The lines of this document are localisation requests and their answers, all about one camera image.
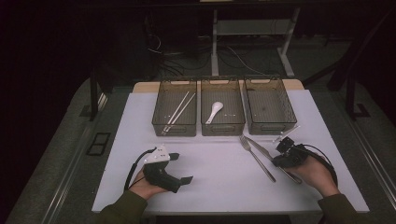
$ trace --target white spoon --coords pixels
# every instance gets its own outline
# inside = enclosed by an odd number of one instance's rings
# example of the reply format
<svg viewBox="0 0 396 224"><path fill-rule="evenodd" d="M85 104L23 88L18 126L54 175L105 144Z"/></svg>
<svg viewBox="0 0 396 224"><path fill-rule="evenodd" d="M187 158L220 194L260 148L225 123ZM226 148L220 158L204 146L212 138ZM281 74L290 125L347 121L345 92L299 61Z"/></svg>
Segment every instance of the white spoon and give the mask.
<svg viewBox="0 0 396 224"><path fill-rule="evenodd" d="M205 124L210 124L212 119L216 116L216 114L224 107L222 102L215 102L212 105L212 113L210 114L209 119Z"/></svg>

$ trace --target white tabletop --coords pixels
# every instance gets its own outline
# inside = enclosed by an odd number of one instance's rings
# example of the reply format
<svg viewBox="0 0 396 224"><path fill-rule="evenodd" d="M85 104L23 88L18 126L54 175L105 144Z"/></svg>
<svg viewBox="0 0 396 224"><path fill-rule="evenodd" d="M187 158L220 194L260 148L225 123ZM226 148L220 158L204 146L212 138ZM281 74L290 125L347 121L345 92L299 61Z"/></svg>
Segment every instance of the white tabletop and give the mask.
<svg viewBox="0 0 396 224"><path fill-rule="evenodd" d="M288 91L288 95L298 125L301 125L290 138L295 144L312 145L326 153L338 174L340 190L357 211L369 211L310 92ZM193 175L193 180L189 185L181 186L177 193L166 192L151 198L146 209L148 215L320 211L317 200L321 197L314 189L306 184L296 185L253 148L276 178L275 183L271 182L250 153L242 148L237 136L202 136L200 118L195 137L156 136L151 125L156 99L157 93L154 92L130 94L92 211L99 212L114 203L121 196L126 176L138 156L161 144L168 152L180 154L177 161L169 162L167 173L176 178ZM263 141L273 139L273 136L250 135L247 125L244 134L269 149L272 156L278 155L276 144Z"/></svg>

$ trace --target hand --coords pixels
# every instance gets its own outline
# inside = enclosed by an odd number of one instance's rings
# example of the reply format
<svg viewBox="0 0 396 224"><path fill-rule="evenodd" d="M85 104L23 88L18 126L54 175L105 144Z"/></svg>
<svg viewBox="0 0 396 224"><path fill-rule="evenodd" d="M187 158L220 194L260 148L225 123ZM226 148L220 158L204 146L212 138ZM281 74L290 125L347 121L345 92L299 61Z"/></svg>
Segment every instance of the hand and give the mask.
<svg viewBox="0 0 396 224"><path fill-rule="evenodd" d="M145 175L143 174L143 169L144 167L139 171L139 173L134 178L134 182L133 182L134 184L129 188L131 192L148 200L155 194L167 191L166 189L151 185L145 178Z"/></svg>
<svg viewBox="0 0 396 224"><path fill-rule="evenodd" d="M311 156L308 156L302 165L285 170L299 175L306 184L317 189L323 197L340 193L327 168Z"/></svg>

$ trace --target chopsticks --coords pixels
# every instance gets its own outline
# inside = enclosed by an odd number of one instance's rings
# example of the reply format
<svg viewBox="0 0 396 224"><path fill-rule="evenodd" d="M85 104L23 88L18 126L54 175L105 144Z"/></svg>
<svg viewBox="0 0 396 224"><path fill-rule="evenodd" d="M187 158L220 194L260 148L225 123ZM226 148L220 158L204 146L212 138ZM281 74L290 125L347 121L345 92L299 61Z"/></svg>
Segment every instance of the chopsticks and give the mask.
<svg viewBox="0 0 396 224"><path fill-rule="evenodd" d="M178 105L178 107L175 110L175 113L172 115L172 117L169 119L167 125L163 128L163 132L162 135L166 135L169 130L172 128L172 125L175 124L175 122L177 121L178 117L180 117L180 115L183 113L184 109L189 105L190 101L194 98L195 93L192 95L192 97L190 98L190 100L181 108L181 110L178 112L177 111L180 109L180 107L183 105L184 101L186 100L187 96L189 95L189 91L187 91L186 95L183 97L183 100L181 100L180 104Z"/></svg>

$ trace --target fork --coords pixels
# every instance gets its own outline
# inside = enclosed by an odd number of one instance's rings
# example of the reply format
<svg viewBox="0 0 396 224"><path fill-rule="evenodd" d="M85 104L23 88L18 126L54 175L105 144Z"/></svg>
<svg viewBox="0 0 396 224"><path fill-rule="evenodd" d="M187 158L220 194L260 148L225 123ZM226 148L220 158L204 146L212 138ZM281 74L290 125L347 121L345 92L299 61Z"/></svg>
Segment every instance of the fork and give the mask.
<svg viewBox="0 0 396 224"><path fill-rule="evenodd" d="M253 151L251 150L250 144L248 143L246 137L244 135L240 135L239 136L239 140L241 140L241 144L242 147L250 152L250 154L254 157L254 159L256 160L256 162L260 165L260 167L264 170L264 172L268 175L268 177L271 179L272 182L276 182L275 178L273 175L271 175L271 173L267 170L267 168L265 168L264 164L262 164L262 162L259 160L259 158L256 156L256 154L253 153Z"/></svg>
<svg viewBox="0 0 396 224"><path fill-rule="evenodd" d="M265 147L260 146L257 142L253 141L249 137L245 136L245 139L248 140L249 143L251 143L251 145L257 148L266 158L268 158L268 160L270 161L274 160L274 158L270 155L268 150L265 149ZM284 168L280 166L278 166L277 168L279 168L283 173L285 173L285 175L287 175L290 179L292 179L296 184L301 184L303 182L299 177L295 176L292 173L287 172Z"/></svg>

